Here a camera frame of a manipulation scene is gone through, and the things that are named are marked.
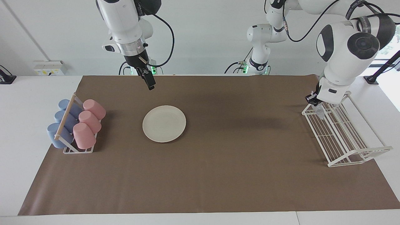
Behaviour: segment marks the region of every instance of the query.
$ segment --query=blue cup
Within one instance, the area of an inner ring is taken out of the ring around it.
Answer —
[[[58,103],[58,107],[60,108],[60,110],[66,110],[68,104],[70,103],[70,101],[68,99],[63,99]],[[81,107],[79,107],[77,104],[72,104],[71,110],[70,110],[70,114],[75,118],[78,119],[79,118],[79,114],[83,112],[83,109]]]
[[[66,147],[66,145],[64,145],[64,143],[62,143],[60,140],[58,141],[54,140],[54,136],[56,135],[59,126],[60,126],[59,123],[51,124],[50,126],[47,127],[47,134],[49,135],[50,140],[53,143],[54,147],[58,149],[63,149]],[[65,127],[62,128],[61,137],[64,138],[70,144],[74,140],[73,136],[68,132],[68,130]]]
[[[61,110],[61,111],[58,111],[54,115],[54,120],[56,121],[56,123],[61,123],[61,120],[62,120],[62,117],[64,116],[64,114],[65,114],[65,110]],[[78,121],[71,114],[68,113],[67,119],[65,120],[64,127],[70,133],[72,133],[74,126],[77,124],[78,124]]]

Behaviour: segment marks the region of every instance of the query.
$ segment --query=round black joint cover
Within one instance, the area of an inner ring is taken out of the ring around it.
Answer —
[[[379,40],[369,33],[357,33],[349,38],[347,47],[359,59],[370,59],[379,51]]]

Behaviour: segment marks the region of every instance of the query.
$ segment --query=black base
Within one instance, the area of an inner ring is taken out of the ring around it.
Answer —
[[[369,80],[368,80],[368,77],[369,77],[369,76],[364,76],[364,79],[365,79],[365,81],[366,81],[368,84],[379,84],[377,81],[375,81],[375,82],[369,81]]]
[[[10,81],[7,81],[7,82],[0,81],[0,84],[12,84],[14,82],[15,78],[17,78],[17,76],[14,76],[14,75],[12,75],[10,77],[11,77]]]

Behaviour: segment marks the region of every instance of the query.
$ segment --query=brown mat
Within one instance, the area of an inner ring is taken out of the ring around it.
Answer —
[[[85,76],[78,96],[108,110],[95,152],[50,147],[19,215],[400,208],[375,161],[327,167],[301,115],[315,76],[156,79]],[[142,131],[160,105],[188,120],[171,143]]]

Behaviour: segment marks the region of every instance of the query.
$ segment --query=round plate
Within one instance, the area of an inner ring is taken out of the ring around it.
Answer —
[[[152,109],[143,120],[143,132],[152,141],[166,143],[177,139],[186,128],[186,117],[170,105]]]

